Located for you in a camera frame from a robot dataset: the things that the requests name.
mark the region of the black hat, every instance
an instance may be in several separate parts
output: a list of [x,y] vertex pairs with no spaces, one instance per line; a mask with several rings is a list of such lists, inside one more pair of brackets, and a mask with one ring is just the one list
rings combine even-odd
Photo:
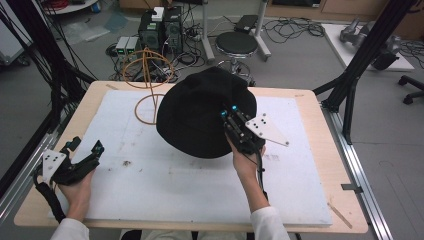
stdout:
[[237,107],[256,116],[255,96],[247,82],[221,68],[191,74],[163,97],[156,128],[169,144],[194,157],[218,158],[231,152],[220,113]]

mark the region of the round stool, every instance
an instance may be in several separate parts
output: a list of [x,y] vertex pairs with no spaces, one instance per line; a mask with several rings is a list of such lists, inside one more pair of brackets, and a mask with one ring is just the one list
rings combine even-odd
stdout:
[[218,52],[231,58],[231,60],[219,62],[218,67],[245,78],[249,86],[255,86],[255,81],[250,75],[250,68],[246,64],[237,61],[240,58],[251,57],[257,51],[258,43],[255,38],[246,33],[226,32],[216,38],[215,46]]

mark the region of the person's left hand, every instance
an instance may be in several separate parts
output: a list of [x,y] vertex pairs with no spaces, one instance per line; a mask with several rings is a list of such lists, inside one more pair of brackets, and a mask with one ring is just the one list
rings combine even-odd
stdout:
[[69,203],[67,218],[82,222],[88,212],[91,197],[91,179],[94,171],[91,171],[79,183],[65,186],[59,185],[59,189],[65,195]]

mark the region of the wooden table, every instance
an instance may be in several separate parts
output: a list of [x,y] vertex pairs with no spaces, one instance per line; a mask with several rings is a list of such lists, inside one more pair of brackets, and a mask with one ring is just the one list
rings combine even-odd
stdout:
[[[167,91],[173,85],[164,84],[155,91]],[[91,84],[81,104],[59,139],[56,151],[75,136],[84,138],[91,120],[97,112],[103,96],[108,90],[137,90],[124,82],[98,81]],[[321,232],[321,233],[365,233],[368,225],[362,209],[353,191],[345,191],[341,184],[349,184],[350,180],[343,166],[331,132],[323,116],[318,100],[310,90],[250,88],[255,96],[274,96],[294,98],[303,120],[309,145],[319,177],[331,211],[333,225],[330,227],[287,227],[289,232]],[[15,224],[28,227],[57,226],[56,220],[49,218],[50,208],[40,193],[33,187],[15,216]],[[246,224],[205,224],[146,222],[119,220],[87,220],[88,227],[126,228],[126,229],[175,229],[195,231],[252,231]]]

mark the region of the white sleeve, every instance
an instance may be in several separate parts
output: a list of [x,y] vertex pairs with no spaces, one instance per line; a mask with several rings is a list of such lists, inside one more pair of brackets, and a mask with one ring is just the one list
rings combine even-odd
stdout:
[[274,207],[258,209],[250,215],[255,239],[290,240],[278,210]]
[[88,240],[89,230],[80,221],[65,218],[54,232],[51,240]]

